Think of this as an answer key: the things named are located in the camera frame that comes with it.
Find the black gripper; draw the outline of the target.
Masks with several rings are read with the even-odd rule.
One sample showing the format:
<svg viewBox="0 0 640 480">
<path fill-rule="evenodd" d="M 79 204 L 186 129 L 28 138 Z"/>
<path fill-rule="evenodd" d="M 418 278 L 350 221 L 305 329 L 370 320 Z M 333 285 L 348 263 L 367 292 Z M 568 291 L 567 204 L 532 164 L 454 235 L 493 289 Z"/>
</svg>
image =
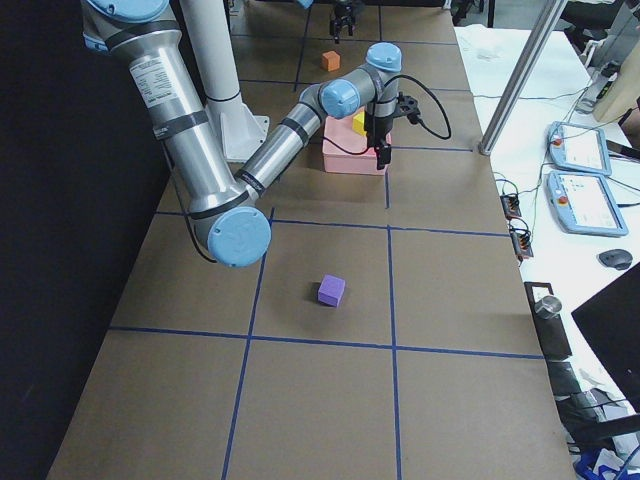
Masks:
<svg viewBox="0 0 640 480">
<path fill-rule="evenodd" d="M 335 44 L 341 41 L 341 34 L 346 31 L 349 36 L 354 33 L 356 22 L 355 4 L 353 2 L 337 2 L 333 9 L 334 19 L 329 22 L 329 33 Z"/>
<path fill-rule="evenodd" d="M 366 132 L 367 146 L 372 148 L 376 154 L 376 168 L 385 169 L 391 163 L 392 146 L 387 142 L 387 135 L 393 127 L 393 116 L 387 115 L 379 117 L 365 113 L 364 129 Z"/>
</svg>

